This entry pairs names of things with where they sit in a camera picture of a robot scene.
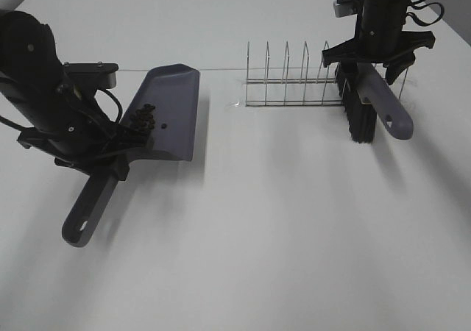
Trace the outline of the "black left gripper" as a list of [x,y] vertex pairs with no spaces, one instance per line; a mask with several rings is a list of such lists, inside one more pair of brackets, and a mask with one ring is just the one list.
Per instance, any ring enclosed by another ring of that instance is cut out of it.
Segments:
[[119,124],[121,102],[104,88],[82,90],[56,84],[40,90],[16,87],[16,109],[31,123],[19,127],[17,141],[55,157],[54,164],[81,173],[106,174],[124,181],[130,171],[127,155],[145,148],[149,129]]

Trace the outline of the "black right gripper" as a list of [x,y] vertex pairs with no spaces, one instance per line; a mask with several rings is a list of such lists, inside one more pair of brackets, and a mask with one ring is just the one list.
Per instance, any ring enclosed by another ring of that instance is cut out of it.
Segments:
[[364,0],[358,39],[352,38],[322,51],[322,64],[360,62],[384,63],[386,82],[393,85],[415,63],[414,52],[432,49],[431,31],[402,32],[409,0]]

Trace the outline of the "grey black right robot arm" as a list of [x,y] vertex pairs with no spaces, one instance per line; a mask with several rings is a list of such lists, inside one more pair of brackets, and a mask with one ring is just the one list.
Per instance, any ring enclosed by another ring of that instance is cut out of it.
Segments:
[[407,17],[419,26],[430,26],[413,10],[427,7],[426,0],[335,0],[337,18],[356,15],[354,37],[322,52],[322,64],[382,64],[386,81],[392,85],[404,70],[415,62],[418,48],[433,48],[436,38],[430,31],[411,32],[403,29]]

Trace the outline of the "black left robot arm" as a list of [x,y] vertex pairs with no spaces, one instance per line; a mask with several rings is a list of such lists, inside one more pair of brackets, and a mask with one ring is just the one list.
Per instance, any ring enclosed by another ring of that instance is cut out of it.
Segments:
[[148,134],[121,124],[102,110],[96,93],[116,86],[115,63],[62,63],[49,25],[16,10],[1,11],[1,94],[29,122],[17,129],[18,142],[50,154],[59,166],[88,175],[103,171],[124,181],[130,170],[124,156],[144,147]]

